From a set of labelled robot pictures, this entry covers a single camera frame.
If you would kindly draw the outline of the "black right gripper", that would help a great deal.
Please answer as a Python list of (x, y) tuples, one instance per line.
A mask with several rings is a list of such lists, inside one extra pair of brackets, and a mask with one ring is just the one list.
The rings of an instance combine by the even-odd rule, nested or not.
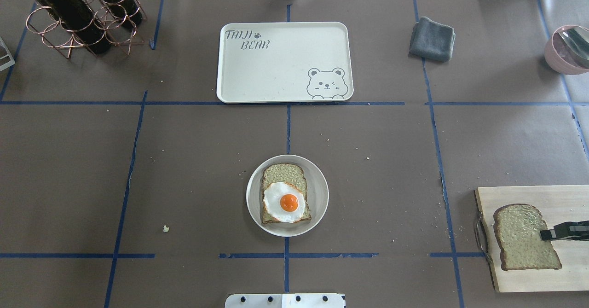
[(543, 241), (552, 241), (555, 239), (588, 241), (589, 222), (564, 222), (557, 224), (551, 230), (541, 230), (540, 237)]

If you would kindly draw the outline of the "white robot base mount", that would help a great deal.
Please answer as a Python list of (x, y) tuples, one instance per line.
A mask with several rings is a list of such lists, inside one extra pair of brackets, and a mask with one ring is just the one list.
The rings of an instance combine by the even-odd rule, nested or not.
[(225, 308), (345, 308), (346, 298), (339, 293), (233, 294)]

